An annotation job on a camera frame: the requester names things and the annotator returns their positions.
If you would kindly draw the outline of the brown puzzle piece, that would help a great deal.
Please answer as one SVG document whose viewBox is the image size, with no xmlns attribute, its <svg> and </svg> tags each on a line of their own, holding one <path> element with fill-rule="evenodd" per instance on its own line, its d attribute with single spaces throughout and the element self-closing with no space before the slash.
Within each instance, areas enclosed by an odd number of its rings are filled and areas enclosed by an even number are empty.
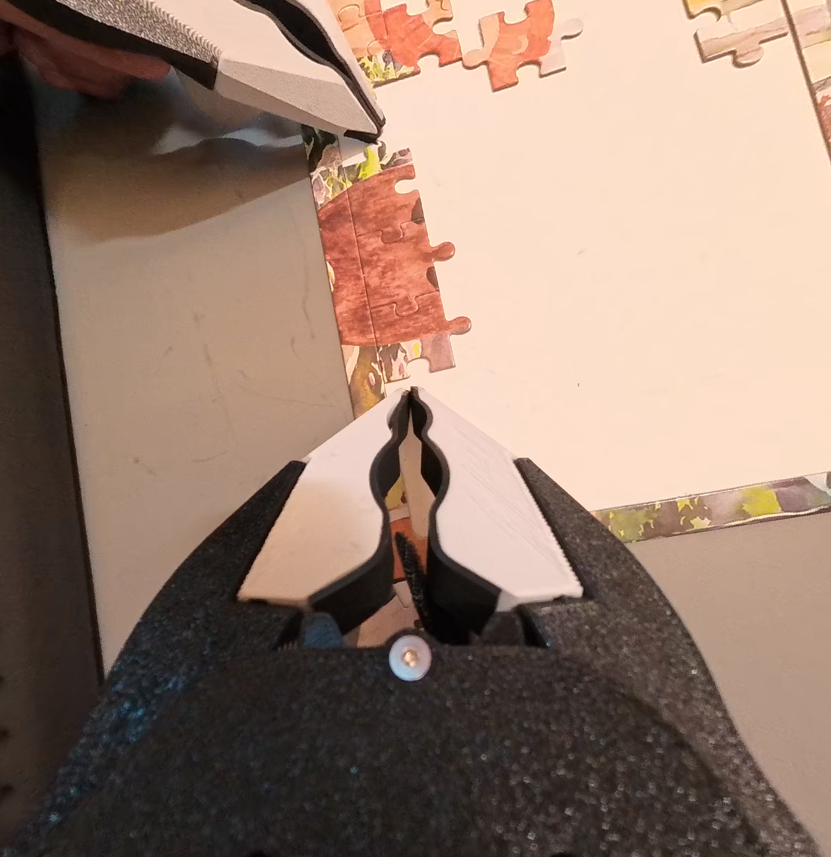
<svg viewBox="0 0 831 857">
<path fill-rule="evenodd" d="M 418 360 L 427 361 L 431 373 L 454 369 L 451 337 L 468 333 L 472 324 L 467 316 L 446 318 L 438 291 L 421 295 L 416 312 L 405 316 L 398 314 L 396 304 L 370 312 L 380 367 L 388 382 L 409 378 L 409 363 Z"/>
<path fill-rule="evenodd" d="M 414 313 L 417 298 L 439 289 L 435 264 L 452 259 L 456 250 L 451 241 L 432 245 L 426 225 L 416 221 L 362 233 L 357 248 L 368 307 L 391 306 L 400 316 Z"/>
<path fill-rule="evenodd" d="M 413 165 L 389 168 L 354 183 L 347 191 L 354 234 L 357 238 L 381 233 L 391 241 L 403 235 L 403 225 L 424 223 L 417 189 L 399 192 L 397 185 L 415 179 Z"/>
</svg>

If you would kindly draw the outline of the orange and tan puzzle piece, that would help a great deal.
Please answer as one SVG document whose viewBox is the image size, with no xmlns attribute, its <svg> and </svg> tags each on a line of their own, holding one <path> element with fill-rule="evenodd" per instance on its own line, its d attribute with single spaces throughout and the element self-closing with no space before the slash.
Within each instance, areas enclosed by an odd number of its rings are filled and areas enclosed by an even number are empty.
<svg viewBox="0 0 831 857">
<path fill-rule="evenodd" d="M 451 22 L 454 17 L 452 1 L 407 1 L 406 9 L 410 16 L 423 21 L 429 31 L 437 24 Z"/>
</svg>

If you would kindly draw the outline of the red curl-print puzzle piece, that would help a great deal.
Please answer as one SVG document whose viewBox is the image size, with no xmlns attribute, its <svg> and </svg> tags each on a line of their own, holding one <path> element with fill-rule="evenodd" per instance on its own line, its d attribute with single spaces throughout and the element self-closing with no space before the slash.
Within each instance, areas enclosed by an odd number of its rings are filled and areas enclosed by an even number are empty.
<svg viewBox="0 0 831 857">
<path fill-rule="evenodd" d="M 408 14 L 404 4 L 384 10 L 383 15 L 386 49 L 400 62 L 420 70 L 419 62 L 427 56 L 435 56 L 440 66 L 462 61 L 463 52 L 455 31 L 436 33 L 434 28 L 429 31 L 423 21 Z"/>
</svg>

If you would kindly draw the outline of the green and yellow puzzle piece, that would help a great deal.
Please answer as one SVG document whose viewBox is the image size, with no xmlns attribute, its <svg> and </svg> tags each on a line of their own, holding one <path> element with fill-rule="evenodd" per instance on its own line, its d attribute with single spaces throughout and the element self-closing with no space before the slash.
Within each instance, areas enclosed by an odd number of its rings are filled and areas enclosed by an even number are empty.
<svg viewBox="0 0 831 857">
<path fill-rule="evenodd" d="M 385 143 L 365 147 L 361 159 L 344 163 L 347 188 L 366 182 L 385 172 L 392 172 L 392 187 L 416 178 L 416 168 L 409 148 L 390 149 Z"/>
</svg>

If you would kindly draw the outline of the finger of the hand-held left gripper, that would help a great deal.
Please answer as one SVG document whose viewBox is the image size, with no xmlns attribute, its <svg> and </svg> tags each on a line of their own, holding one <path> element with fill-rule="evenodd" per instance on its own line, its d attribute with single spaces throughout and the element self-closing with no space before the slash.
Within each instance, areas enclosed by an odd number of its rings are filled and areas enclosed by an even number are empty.
<svg viewBox="0 0 831 857">
<path fill-rule="evenodd" d="M 332 77 L 292 44 L 281 27 L 281 2 L 158 2 L 218 49 L 215 89 L 179 73 L 187 93 L 225 123 L 266 113 L 337 136 L 377 141 L 384 128 L 335 128 L 319 119 L 320 97 L 332 93 Z"/>
<path fill-rule="evenodd" d="M 335 128 L 384 128 L 385 115 L 328 3 L 281 2 L 280 20 L 292 44 L 331 74 L 319 119 Z"/>
</svg>

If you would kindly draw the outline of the dark leafy puzzle piece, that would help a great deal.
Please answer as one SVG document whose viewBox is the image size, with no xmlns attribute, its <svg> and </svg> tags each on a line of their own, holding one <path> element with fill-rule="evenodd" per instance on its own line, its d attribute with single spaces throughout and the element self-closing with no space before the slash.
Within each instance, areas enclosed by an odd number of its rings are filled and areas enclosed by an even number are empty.
<svg viewBox="0 0 831 857">
<path fill-rule="evenodd" d="M 357 62 L 374 88 L 420 74 L 417 66 L 400 62 L 390 50 L 357 58 Z"/>
</svg>

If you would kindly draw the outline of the yellow and grey puzzle piece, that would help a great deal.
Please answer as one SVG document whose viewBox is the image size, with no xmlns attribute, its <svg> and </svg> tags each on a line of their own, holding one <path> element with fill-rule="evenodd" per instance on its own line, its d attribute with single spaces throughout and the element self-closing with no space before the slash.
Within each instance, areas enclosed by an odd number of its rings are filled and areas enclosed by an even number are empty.
<svg viewBox="0 0 831 857">
<path fill-rule="evenodd" d="M 781 1 L 684 1 L 683 6 L 696 23 L 715 16 L 695 32 L 702 62 L 729 58 L 734 67 L 751 67 L 763 59 L 767 42 L 789 34 Z"/>
</svg>

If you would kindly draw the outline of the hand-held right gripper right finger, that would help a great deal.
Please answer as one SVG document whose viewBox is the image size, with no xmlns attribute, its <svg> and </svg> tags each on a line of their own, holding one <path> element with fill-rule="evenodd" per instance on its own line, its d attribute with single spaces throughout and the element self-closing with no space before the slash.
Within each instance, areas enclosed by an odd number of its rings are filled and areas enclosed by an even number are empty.
<svg viewBox="0 0 831 857">
<path fill-rule="evenodd" d="M 583 585 L 513 454 L 425 390 L 411 391 L 428 510 L 426 588 L 438 629 L 481 635 L 498 614 Z"/>
</svg>

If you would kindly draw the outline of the red and white puzzle piece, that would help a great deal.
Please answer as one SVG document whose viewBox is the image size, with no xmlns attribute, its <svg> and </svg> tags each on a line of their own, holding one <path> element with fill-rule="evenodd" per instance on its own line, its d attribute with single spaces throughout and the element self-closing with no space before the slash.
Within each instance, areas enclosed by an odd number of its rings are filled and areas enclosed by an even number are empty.
<svg viewBox="0 0 831 857">
<path fill-rule="evenodd" d="M 582 34 L 580 19 L 558 21 L 552 1 L 532 1 L 524 6 L 524 17 L 509 23 L 504 12 L 483 16 L 478 21 L 482 46 L 462 56 L 467 70 L 485 66 L 493 91 L 518 84 L 518 71 L 536 66 L 540 77 L 567 68 L 564 42 Z"/>
</svg>

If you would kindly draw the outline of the cardboard puzzle frame tray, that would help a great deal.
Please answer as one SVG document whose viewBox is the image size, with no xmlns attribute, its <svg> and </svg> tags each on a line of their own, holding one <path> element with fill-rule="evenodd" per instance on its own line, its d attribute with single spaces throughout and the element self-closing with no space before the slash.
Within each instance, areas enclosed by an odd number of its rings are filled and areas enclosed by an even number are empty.
<svg viewBox="0 0 831 857">
<path fill-rule="evenodd" d="M 453 2 L 478 21 L 528 2 Z M 424 387 L 623 541 L 831 511 L 831 2 L 783 2 L 761 61 L 702 62 L 683 2 L 553 2 L 567 68 L 493 91 L 420 60 L 378 87 L 409 148 L 455 368 L 388 382 L 344 163 L 307 159 L 354 416 Z"/>
</svg>

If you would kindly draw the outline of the person's left hand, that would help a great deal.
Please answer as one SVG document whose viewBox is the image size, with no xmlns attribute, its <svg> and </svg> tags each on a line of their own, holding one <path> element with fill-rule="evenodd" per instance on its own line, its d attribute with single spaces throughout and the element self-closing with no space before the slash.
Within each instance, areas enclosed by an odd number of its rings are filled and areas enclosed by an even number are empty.
<svg viewBox="0 0 831 857">
<path fill-rule="evenodd" d="M 0 18 L 0 59 L 22 59 L 49 86 L 98 100 L 114 100 L 137 81 L 159 82 L 169 64 L 92 46 L 22 18 Z"/>
</svg>

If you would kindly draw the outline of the black dimpled chair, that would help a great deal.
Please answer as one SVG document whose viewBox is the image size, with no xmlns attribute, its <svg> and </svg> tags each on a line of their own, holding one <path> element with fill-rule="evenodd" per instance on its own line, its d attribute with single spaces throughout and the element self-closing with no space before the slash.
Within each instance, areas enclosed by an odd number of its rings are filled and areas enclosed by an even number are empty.
<svg viewBox="0 0 831 857">
<path fill-rule="evenodd" d="M 100 691 L 33 95 L 0 58 L 0 853 L 40 808 Z"/>
</svg>

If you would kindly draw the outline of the grey desk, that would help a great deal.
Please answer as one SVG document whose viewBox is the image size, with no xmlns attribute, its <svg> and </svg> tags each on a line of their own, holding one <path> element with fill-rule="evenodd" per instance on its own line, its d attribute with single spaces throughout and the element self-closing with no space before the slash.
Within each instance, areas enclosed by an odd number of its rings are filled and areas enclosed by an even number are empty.
<svg viewBox="0 0 831 857">
<path fill-rule="evenodd" d="M 216 140 L 170 82 L 34 84 L 102 660 L 202 539 L 351 418 L 302 144 Z M 831 855 L 831 512 L 632 551 Z"/>
</svg>

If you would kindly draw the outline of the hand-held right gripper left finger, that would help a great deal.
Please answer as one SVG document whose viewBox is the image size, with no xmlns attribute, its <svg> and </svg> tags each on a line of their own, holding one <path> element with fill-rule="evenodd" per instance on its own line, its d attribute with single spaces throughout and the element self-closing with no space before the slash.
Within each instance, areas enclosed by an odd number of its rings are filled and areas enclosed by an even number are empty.
<svg viewBox="0 0 831 857">
<path fill-rule="evenodd" d="M 401 475 L 409 424 L 409 392 L 397 391 L 303 459 L 241 601 L 327 614 L 343 634 L 389 603 L 395 561 L 386 498 Z"/>
</svg>

